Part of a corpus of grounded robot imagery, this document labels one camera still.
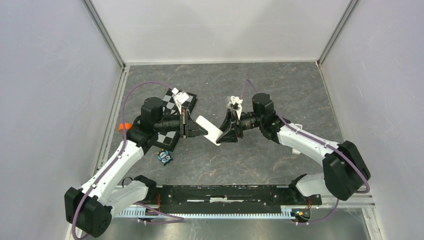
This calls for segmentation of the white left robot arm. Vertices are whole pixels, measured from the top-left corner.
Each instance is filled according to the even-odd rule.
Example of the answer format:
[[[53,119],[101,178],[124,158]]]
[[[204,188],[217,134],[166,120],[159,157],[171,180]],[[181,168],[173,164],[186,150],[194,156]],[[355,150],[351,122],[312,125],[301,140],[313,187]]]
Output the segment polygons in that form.
[[[70,187],[66,191],[65,217],[72,225],[72,235],[76,240],[79,239],[77,229],[97,238],[123,210],[137,202],[151,204],[156,200],[157,190],[140,178],[120,190],[115,187],[156,143],[159,133],[177,132],[190,138],[207,136],[214,131],[214,125],[203,116],[191,118],[190,111],[181,106],[185,99],[184,94],[174,97],[177,114],[166,115],[162,99],[147,98],[134,123],[123,128],[123,140],[109,160],[80,188]]]

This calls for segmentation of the white remote control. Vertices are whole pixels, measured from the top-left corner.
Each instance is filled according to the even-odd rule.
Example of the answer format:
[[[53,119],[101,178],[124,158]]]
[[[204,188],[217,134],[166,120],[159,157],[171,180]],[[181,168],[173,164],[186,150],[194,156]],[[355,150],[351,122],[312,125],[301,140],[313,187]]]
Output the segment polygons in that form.
[[[220,143],[217,143],[217,140],[223,134],[223,131],[221,131],[218,127],[216,127],[214,124],[212,124],[209,120],[207,120],[201,115],[196,118],[195,122],[207,131],[207,134],[204,135],[204,137],[208,141],[210,141],[216,146],[221,145]]]

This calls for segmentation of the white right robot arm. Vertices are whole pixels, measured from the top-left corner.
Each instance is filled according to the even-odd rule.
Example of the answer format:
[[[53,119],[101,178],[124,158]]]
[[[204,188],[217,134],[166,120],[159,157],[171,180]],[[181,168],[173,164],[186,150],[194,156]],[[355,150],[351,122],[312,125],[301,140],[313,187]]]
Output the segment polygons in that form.
[[[276,112],[269,94],[255,94],[251,112],[243,112],[242,103],[238,96],[227,98],[226,116],[213,142],[236,143],[245,131],[259,128],[266,139],[316,161],[322,167],[321,173],[303,174],[291,182],[288,196],[293,203],[302,204],[313,195],[331,195],[347,201],[355,193],[370,191],[371,173],[353,142],[338,143],[304,131]]]

